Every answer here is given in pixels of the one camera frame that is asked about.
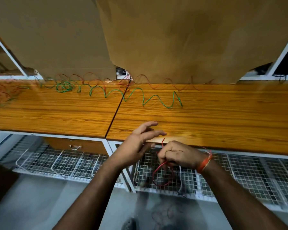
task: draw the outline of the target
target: person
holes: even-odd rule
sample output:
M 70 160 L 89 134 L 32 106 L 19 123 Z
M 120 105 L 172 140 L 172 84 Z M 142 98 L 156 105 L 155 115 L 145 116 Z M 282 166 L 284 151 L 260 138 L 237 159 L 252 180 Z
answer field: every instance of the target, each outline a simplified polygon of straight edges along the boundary
M 92 181 L 55 225 L 54 230 L 99 228 L 119 174 L 127 166 L 135 164 L 147 150 L 155 146 L 155 143 L 146 141 L 166 135 L 162 130 L 151 128 L 157 125 L 157 122 L 146 122 L 127 137 L 100 167 Z M 168 161 L 170 165 L 178 164 L 197 169 L 208 154 L 183 143 L 170 141 L 161 149 L 158 157 L 160 163 Z M 234 230 L 288 229 L 284 222 L 240 186 L 213 159 L 201 174 Z

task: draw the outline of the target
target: metal handle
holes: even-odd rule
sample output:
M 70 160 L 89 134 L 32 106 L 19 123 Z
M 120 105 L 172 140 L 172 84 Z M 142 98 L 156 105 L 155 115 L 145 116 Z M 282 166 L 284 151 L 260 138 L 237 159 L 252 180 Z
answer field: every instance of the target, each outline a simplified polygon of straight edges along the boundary
M 78 150 L 78 149 L 82 148 L 81 146 L 77 146 L 77 145 L 70 145 L 69 147 L 71 150 Z

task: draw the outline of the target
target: metal grid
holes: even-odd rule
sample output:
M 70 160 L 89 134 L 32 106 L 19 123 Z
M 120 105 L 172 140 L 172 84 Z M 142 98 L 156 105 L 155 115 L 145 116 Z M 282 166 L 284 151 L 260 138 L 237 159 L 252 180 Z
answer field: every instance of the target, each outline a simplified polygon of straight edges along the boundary
M 35 151 L 27 150 L 31 145 L 30 136 L 24 136 L 0 159 L 0 164 L 18 173 L 88 183 L 108 158 L 101 154 L 55 150 L 46 143 Z M 115 187 L 124 188 L 120 178 Z
M 181 181 L 179 169 L 173 182 L 166 186 L 156 186 L 152 181 L 152 173 L 158 167 L 157 154 L 160 148 L 147 151 L 137 163 L 134 174 L 134 185 L 137 191 L 149 191 L 178 195 L 180 184 L 184 189 L 181 192 L 188 198 L 215 201 L 215 196 L 201 174 L 196 170 L 183 168 Z M 252 195 L 272 210 L 288 212 L 288 159 L 264 158 L 255 156 L 231 155 L 227 153 L 214 153 L 214 159 L 231 176 L 247 189 Z M 159 170 L 155 174 L 157 184 L 167 181 L 171 173 Z

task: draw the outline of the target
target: wooden drawer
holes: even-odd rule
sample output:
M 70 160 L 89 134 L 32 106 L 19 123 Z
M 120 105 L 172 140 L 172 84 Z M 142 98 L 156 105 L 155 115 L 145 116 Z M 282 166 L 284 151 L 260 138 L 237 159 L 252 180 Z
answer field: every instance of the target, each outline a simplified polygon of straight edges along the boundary
M 49 143 L 50 146 L 54 149 L 81 151 L 86 153 L 96 153 L 108 156 L 104 144 L 101 141 L 65 139 L 55 137 L 44 137 L 44 140 Z

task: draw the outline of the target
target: wooden table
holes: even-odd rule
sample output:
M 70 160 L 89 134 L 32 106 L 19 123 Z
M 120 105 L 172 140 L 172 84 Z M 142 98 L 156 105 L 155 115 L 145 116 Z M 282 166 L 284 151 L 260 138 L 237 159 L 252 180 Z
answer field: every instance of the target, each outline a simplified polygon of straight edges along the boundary
M 15 85 L 23 85 L 23 82 L 13 81 L 7 89 Z M 112 89 L 123 93 L 126 90 L 125 86 L 114 82 L 105 87 L 107 93 Z M 114 91 L 105 98 L 103 90 L 96 88 L 90 97 L 89 91 L 88 86 L 82 86 L 81 93 L 77 93 L 77 88 L 59 93 L 55 87 L 40 88 L 33 81 L 30 89 L 23 89 L 16 100 L 0 106 L 0 130 L 104 138 L 122 95 Z
M 140 87 L 145 100 L 157 94 L 173 108 L 165 108 L 153 97 L 142 106 L 142 92 L 136 90 L 122 101 L 107 134 L 108 140 L 124 140 L 145 121 L 158 121 L 155 129 L 168 135 L 165 142 L 177 140 L 194 146 L 238 151 L 288 154 L 288 85 L 192 85 L 178 92 L 172 85 L 134 84 L 126 92 Z M 185 85 L 176 85 L 182 89 Z M 154 142 L 161 142 L 162 137 Z

